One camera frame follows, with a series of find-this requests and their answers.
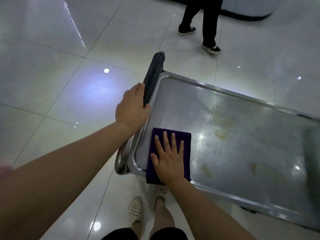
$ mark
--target person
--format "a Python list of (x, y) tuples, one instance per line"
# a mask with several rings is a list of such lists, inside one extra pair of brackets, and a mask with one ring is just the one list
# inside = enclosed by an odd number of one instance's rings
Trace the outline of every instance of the person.
[[(35, 159), (0, 180), (0, 239), (38, 240), (86, 188), (102, 166), (148, 120), (151, 106), (143, 106), (145, 85), (138, 83), (123, 95), (115, 112), (115, 122), (93, 134)], [(164, 149), (155, 141), (159, 158), (152, 162), (181, 207), (195, 239), (255, 239), (238, 222), (184, 178), (183, 146), (177, 152), (175, 136), (170, 148), (166, 133)], [(154, 203), (155, 221), (151, 239), (187, 239), (175, 228), (165, 206), (165, 194)], [(134, 198), (129, 228), (118, 229), (104, 239), (140, 239), (142, 204)]]
[(180, 36), (196, 33), (196, 28), (191, 27), (193, 17), (203, 9), (202, 48), (211, 55), (217, 55), (221, 52), (217, 46), (214, 37), (217, 34), (217, 22), (220, 14), (223, 0), (189, 0), (178, 34)]

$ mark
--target dark baseboard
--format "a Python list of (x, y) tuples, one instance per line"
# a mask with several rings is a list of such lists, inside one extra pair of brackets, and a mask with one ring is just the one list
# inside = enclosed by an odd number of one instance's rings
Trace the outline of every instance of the dark baseboard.
[[(189, 0), (171, 0), (171, 1), (187, 5)], [(272, 13), (267, 14), (265, 16), (246, 16), (246, 15), (230, 12), (227, 10), (221, 10), (220, 14), (226, 17), (237, 19), (237, 20), (254, 22), (254, 21), (261, 21), (268, 18)]]

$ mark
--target black shoe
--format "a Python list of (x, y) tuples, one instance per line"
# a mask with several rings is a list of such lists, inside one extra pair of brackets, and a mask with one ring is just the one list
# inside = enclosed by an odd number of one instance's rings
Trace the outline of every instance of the black shoe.
[(215, 45), (212, 48), (205, 45), (202, 45), (201, 47), (204, 48), (204, 50), (210, 55), (218, 55), (221, 52), (221, 49), (218, 47), (218, 45)]
[(179, 28), (178, 35), (180, 35), (180, 36), (192, 35), (192, 34), (195, 34), (196, 32), (197, 32), (197, 29), (195, 27), (192, 27), (192, 28), (186, 29), (186, 30)]

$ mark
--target forearm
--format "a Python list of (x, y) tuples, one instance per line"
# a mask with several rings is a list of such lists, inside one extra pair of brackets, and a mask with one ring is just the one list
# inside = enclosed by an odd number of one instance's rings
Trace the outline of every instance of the forearm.
[(173, 182), (167, 187), (182, 209), (195, 239), (255, 239), (236, 220), (203, 196), (186, 179)]
[[(124, 125), (113, 123), (11, 172), (0, 181), (0, 238), (13, 239), (17, 231), (40, 238), (130, 136)], [(29, 221), (37, 222), (39, 233), (21, 229)]]

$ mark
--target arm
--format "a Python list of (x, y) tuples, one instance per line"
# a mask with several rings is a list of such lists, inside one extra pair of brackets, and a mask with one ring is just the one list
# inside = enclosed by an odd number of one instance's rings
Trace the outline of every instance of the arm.
[(115, 122), (31, 161), (0, 180), (0, 239), (38, 240), (109, 158), (146, 123), (145, 85), (123, 95)]
[(155, 137), (159, 159), (151, 154), (151, 159), (159, 179), (166, 184), (180, 208), (195, 239), (203, 240), (255, 240), (236, 220), (207, 199), (184, 178), (183, 141), (177, 152), (174, 133), (171, 148), (166, 132), (163, 133), (164, 150)]

